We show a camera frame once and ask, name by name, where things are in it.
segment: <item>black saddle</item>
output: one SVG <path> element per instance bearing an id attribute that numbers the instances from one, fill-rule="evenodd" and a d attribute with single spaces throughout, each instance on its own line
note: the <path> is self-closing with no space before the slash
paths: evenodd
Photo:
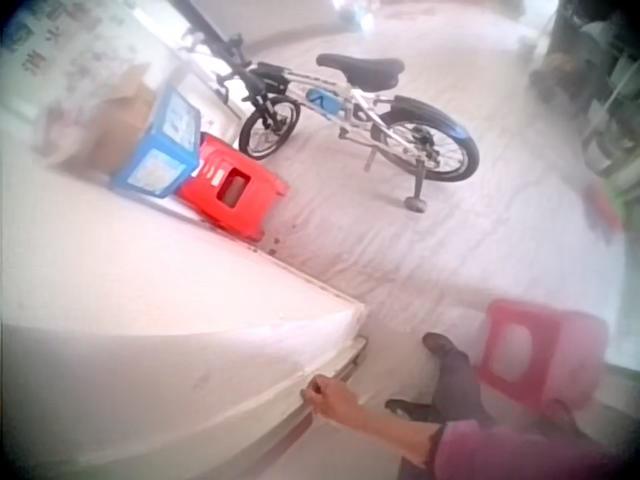
<path id="1" fill-rule="evenodd" d="M 347 81 L 365 92 L 389 90 L 398 85 L 398 75 L 404 71 L 404 63 L 397 58 L 363 59 L 322 53 L 316 58 L 320 67 L 340 70 Z"/>

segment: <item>kickstand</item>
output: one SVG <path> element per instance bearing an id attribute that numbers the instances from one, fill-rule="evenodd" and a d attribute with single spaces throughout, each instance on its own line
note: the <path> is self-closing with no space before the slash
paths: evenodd
<path id="1" fill-rule="evenodd" d="M 424 160 L 416 160 L 416 183 L 413 190 L 413 196 L 404 199 L 404 206 L 407 210 L 415 213 L 424 213 L 427 209 L 427 202 L 420 198 L 422 194 L 422 184 L 424 183 L 424 175 L 427 172 L 427 165 Z"/>
<path id="2" fill-rule="evenodd" d="M 372 148 L 371 152 L 369 153 L 369 156 L 367 157 L 367 162 L 364 164 L 364 171 L 365 172 L 370 172 L 371 171 L 371 165 L 373 165 L 373 160 L 376 158 L 376 153 L 378 153 L 378 149 L 377 148 Z"/>

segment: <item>sleeve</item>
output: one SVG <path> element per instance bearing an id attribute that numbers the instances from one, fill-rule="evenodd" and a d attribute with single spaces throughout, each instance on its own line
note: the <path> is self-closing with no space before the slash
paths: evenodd
<path id="1" fill-rule="evenodd" d="M 547 439 L 475 421 L 445 426 L 432 449 L 436 480 L 601 478 L 612 458 L 582 441 Z"/>

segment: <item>black shoe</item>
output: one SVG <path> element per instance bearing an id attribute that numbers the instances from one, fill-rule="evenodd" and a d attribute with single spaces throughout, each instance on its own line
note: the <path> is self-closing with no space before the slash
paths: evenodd
<path id="1" fill-rule="evenodd" d="M 451 340 L 436 332 L 425 333 L 424 337 L 422 337 L 422 344 L 438 358 L 442 358 L 450 351 L 458 349 Z"/>
<path id="2" fill-rule="evenodd" d="M 431 413 L 431 405 L 428 403 L 413 403 L 397 398 L 387 400 L 384 408 L 394 415 L 404 413 L 414 422 L 427 422 Z"/>

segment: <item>blue box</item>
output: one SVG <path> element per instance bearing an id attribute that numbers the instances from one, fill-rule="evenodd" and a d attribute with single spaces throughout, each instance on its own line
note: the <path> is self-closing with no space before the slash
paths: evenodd
<path id="1" fill-rule="evenodd" d="M 164 198 L 198 167 L 200 111 L 167 87 L 131 160 L 111 179 L 124 188 Z"/>

